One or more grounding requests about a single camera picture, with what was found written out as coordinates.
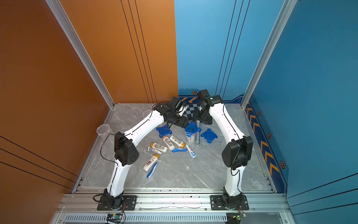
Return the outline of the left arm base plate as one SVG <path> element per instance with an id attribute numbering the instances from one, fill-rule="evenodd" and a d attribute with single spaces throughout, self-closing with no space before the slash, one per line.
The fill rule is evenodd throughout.
<path id="1" fill-rule="evenodd" d="M 98 202 L 97 211 L 134 211 L 137 196 L 122 196 L 120 204 L 111 206 L 102 196 Z"/>

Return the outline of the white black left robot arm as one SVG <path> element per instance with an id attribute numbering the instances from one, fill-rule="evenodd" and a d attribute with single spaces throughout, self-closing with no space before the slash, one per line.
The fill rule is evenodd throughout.
<path id="1" fill-rule="evenodd" d="M 185 128 L 189 119 L 171 109 L 168 111 L 152 110 L 133 128 L 114 135 L 115 165 L 110 182 L 100 198 L 101 205 L 111 210 L 123 208 L 124 183 L 131 165 L 139 158 L 137 145 L 147 134 L 164 122 Z"/>

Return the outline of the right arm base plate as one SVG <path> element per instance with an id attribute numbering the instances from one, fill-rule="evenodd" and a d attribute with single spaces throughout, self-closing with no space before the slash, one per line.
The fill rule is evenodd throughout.
<path id="1" fill-rule="evenodd" d="M 234 197 L 230 197 L 226 194 L 211 195 L 210 203 L 211 203 L 211 210 L 213 211 L 223 211 L 223 210 L 248 211 L 249 210 L 249 203 L 247 197 L 243 194 L 239 194 Z"/>

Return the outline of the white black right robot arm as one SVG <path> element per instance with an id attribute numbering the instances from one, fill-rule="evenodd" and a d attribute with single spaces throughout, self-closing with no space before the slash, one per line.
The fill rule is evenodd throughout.
<path id="1" fill-rule="evenodd" d="M 207 90 L 201 90 L 197 97 L 200 110 L 195 111 L 194 119 L 205 125 L 211 125 L 215 121 L 226 143 L 222 151 L 222 159 L 227 167 L 222 203 L 228 210 L 247 211 L 249 203 L 241 185 L 243 172 L 252 156 L 253 139 L 245 136 L 237 127 L 219 95 L 211 96 Z"/>

